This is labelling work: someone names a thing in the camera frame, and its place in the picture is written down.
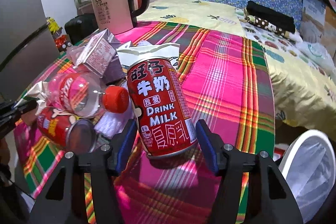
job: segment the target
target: red bottle cap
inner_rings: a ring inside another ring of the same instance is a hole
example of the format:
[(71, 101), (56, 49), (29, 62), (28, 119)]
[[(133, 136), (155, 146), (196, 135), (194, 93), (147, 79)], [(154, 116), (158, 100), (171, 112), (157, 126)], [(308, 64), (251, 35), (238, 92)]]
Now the red bottle cap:
[(129, 104), (128, 91), (121, 86), (109, 86), (105, 90), (102, 102), (106, 110), (114, 113), (123, 113), (127, 110)]

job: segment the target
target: stack of folded clothes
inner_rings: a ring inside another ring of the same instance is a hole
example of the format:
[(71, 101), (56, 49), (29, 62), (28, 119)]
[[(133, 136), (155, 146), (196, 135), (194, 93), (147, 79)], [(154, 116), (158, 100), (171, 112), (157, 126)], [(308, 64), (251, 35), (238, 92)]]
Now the stack of folded clothes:
[(295, 29), (294, 19), (253, 1), (247, 3), (244, 17), (248, 23), (273, 32), (295, 42), (302, 41), (298, 30)]

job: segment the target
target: blue gripper pad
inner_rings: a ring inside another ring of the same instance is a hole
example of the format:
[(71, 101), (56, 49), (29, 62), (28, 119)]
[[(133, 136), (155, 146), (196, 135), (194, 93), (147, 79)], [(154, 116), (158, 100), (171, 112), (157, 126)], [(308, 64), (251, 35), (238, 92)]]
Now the blue gripper pad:
[(114, 170), (116, 176), (125, 170), (128, 158), (131, 155), (132, 147), (137, 136), (137, 123), (134, 119), (128, 120), (121, 133), (113, 136), (111, 160), (108, 162), (108, 169)]
[(224, 145), (222, 138), (212, 133), (202, 119), (196, 123), (196, 136), (208, 168), (215, 176), (221, 176), (221, 171), (226, 166), (226, 158), (221, 150)]

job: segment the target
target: person's hand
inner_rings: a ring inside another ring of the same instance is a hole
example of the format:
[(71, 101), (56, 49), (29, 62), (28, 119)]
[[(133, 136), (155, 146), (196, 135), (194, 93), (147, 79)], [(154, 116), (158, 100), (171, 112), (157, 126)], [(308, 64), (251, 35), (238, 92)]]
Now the person's hand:
[(8, 165), (10, 159), (9, 148), (5, 138), (0, 140), (0, 163)]

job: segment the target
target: crushed can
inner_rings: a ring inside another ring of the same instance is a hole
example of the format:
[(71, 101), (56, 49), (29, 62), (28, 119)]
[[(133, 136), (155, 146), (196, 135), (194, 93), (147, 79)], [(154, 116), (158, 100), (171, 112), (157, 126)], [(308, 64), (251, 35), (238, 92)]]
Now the crushed can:
[(197, 143), (177, 73), (164, 57), (130, 66), (127, 86), (138, 117), (138, 130), (150, 159), (180, 154)]
[(67, 111), (45, 107), (37, 117), (41, 133), (66, 151), (75, 154), (92, 152), (96, 133), (92, 122)]

